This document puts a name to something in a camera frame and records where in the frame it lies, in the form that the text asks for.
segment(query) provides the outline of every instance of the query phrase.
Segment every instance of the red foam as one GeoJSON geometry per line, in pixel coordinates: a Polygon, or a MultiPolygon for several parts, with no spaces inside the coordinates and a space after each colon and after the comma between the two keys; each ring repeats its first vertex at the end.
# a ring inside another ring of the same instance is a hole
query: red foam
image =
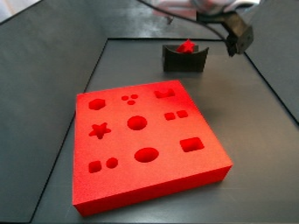
{"type": "Polygon", "coordinates": [[[178,80],[79,94],[72,204],[83,216],[222,181],[231,166],[178,80]],[[105,102],[96,110],[95,100],[105,102]]]}

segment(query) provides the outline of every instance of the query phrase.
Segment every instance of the table surface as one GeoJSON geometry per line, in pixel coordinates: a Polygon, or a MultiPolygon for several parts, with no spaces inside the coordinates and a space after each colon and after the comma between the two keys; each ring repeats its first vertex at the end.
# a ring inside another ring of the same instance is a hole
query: table surface
{"type": "Polygon", "coordinates": [[[109,40],[88,92],[179,80],[234,161],[223,182],[80,217],[71,204],[73,124],[32,222],[298,222],[298,125],[246,56],[210,47],[203,73],[164,73],[171,40],[109,40]]]}

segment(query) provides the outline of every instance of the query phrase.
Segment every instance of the red star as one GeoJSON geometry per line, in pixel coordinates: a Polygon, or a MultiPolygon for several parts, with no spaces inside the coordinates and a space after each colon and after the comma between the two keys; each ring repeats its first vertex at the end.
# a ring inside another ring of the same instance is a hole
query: red star
{"type": "Polygon", "coordinates": [[[195,44],[191,42],[190,39],[186,40],[186,42],[179,46],[176,49],[178,53],[192,53],[194,52],[194,46],[195,44]]]}

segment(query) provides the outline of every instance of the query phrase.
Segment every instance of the cable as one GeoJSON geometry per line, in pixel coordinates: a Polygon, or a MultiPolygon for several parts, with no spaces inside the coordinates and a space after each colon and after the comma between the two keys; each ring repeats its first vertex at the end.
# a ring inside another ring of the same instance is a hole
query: cable
{"type": "Polygon", "coordinates": [[[214,29],[214,28],[211,28],[208,25],[206,25],[203,22],[200,22],[200,21],[195,21],[195,20],[192,20],[192,19],[190,19],[190,18],[187,18],[187,17],[183,17],[183,16],[180,16],[180,15],[178,15],[178,14],[175,14],[175,13],[171,13],[168,10],[163,10],[163,9],[160,9],[159,7],[155,7],[154,5],[151,5],[150,3],[147,3],[144,0],[136,0],[140,4],[144,4],[146,6],[148,6],[151,9],[154,9],[155,11],[160,11],[163,14],[167,14],[167,15],[170,15],[170,16],[172,16],[172,17],[175,17],[175,18],[180,18],[180,19],[183,19],[183,20],[186,20],[186,21],[190,21],[191,23],[194,23],[194,24],[196,24],[196,25],[200,25],[200,26],[203,26],[206,29],[208,29],[211,32],[214,32],[214,34],[216,34],[218,35],[218,37],[224,41],[224,42],[227,42],[227,40],[226,40],[226,38],[224,38],[224,36],[214,29]]]}

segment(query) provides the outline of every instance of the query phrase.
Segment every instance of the black holder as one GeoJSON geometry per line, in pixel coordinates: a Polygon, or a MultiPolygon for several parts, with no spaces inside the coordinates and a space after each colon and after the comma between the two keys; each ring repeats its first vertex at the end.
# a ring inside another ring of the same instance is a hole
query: black holder
{"type": "Polygon", "coordinates": [[[192,53],[176,52],[179,45],[163,46],[163,70],[166,72],[200,72],[203,71],[210,48],[199,52],[199,46],[192,53]]]}

